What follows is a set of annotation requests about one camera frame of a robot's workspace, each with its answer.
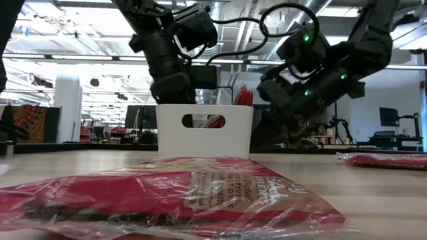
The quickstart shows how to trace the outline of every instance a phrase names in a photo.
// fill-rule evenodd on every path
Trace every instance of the red plastic bag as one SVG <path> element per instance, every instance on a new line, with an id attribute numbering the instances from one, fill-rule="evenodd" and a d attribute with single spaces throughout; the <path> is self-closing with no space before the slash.
<path id="1" fill-rule="evenodd" d="M 166 159 L 0 189 L 0 231 L 32 227 L 76 239 L 358 239 L 348 238 L 355 231 L 343 222 L 304 187 L 230 157 Z"/>
<path id="2" fill-rule="evenodd" d="M 427 154 L 338 153 L 351 166 L 427 170 Z"/>
<path id="3" fill-rule="evenodd" d="M 254 104 L 254 93 L 252 90 L 243 85 L 239 88 L 234 99 L 234 105 L 250 106 Z M 221 115 L 211 116 L 206 123 L 200 126 L 200 128 L 222 128 L 226 124 L 226 120 Z"/>

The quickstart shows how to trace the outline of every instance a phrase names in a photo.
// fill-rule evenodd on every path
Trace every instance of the wooden table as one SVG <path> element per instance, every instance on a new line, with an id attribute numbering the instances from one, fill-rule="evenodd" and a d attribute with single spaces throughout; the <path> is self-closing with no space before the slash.
<path id="1" fill-rule="evenodd" d="M 125 167 L 156 156 L 156 152 L 96 150 L 16 155 L 0 159 L 0 187 Z M 257 154 L 251 158 L 321 195 L 370 239 L 427 239 L 425 171 L 350 168 L 333 155 Z M 0 233 L 0 239 L 64 238 L 24 230 Z"/>

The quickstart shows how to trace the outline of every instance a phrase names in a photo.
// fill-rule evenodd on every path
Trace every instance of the white plastic bin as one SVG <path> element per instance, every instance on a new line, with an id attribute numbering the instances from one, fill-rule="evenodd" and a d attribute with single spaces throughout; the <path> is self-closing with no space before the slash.
<path id="1" fill-rule="evenodd" d="M 159 157 L 249 157 L 254 108 L 233 105 L 157 106 Z M 222 115 L 226 124 L 220 129 L 187 128 L 187 114 Z"/>

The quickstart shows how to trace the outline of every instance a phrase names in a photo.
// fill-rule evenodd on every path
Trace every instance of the ceiling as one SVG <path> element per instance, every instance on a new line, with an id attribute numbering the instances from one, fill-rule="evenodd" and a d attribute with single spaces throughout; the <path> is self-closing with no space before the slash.
<path id="1" fill-rule="evenodd" d="M 158 1 L 172 7 L 175 1 Z M 176 0 L 176 8 L 182 9 L 196 1 Z M 197 1 L 201 5 L 211 7 L 211 18 L 233 19 L 236 17 L 260 17 L 263 9 L 283 1 L 262 0 L 221 0 Z M 301 4 L 322 9 L 317 12 L 322 32 L 331 44 L 347 39 L 353 24 L 357 20 L 358 8 L 367 1 L 359 0 L 300 0 Z M 407 14 L 418 11 L 422 16 L 411 26 L 403 25 L 393 32 L 395 47 L 399 49 L 427 48 L 427 25 L 424 21 L 424 9 L 419 10 L 420 0 L 401 0 L 397 14 Z M 273 12 L 267 19 L 266 25 L 270 33 L 285 31 L 299 13 L 289 9 Z M 251 23 L 234 23 L 217 26 L 218 45 L 208 49 L 201 58 L 210 58 L 217 53 L 244 50 L 260 44 L 264 36 L 258 26 Z M 134 53 L 128 42 L 134 34 L 123 15 L 110 0 L 27 0 L 19 14 L 12 38 L 5 53 L 31 53 L 42 55 L 113 55 L 113 56 L 143 56 Z M 268 43 L 250 56 L 240 58 L 277 59 L 275 47 L 281 39 L 269 39 Z M 85 94 L 83 96 L 84 113 L 94 118 L 108 122 L 122 122 L 126 106 L 129 104 L 154 104 L 149 94 L 152 78 L 146 65 L 109 65 L 109 64 L 58 64 L 55 62 L 32 62 L 6 59 L 9 81 L 7 89 L 34 90 L 46 89 L 33 84 L 33 77 L 44 79 L 55 85 L 58 71 L 63 67 L 74 67 L 81 73 L 83 92 L 107 91 L 111 94 Z M 93 87 L 90 80 L 99 79 L 100 86 Z M 114 92 L 128 93 L 127 100 L 118 99 Z M 52 104 L 53 94 L 47 93 L 8 93 L 2 94 L 2 102 L 13 104 L 40 103 Z M 213 103 L 214 91 L 199 91 L 197 100 L 200 103 Z M 102 106 L 114 105 L 113 109 L 103 112 Z"/>

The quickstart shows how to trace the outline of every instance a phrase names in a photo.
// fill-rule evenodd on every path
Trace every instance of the green led light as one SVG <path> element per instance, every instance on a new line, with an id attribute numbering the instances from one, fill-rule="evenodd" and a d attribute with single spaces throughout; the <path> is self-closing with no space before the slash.
<path id="1" fill-rule="evenodd" d="M 309 41 L 310 40 L 310 36 L 308 34 L 304 35 L 304 41 Z"/>

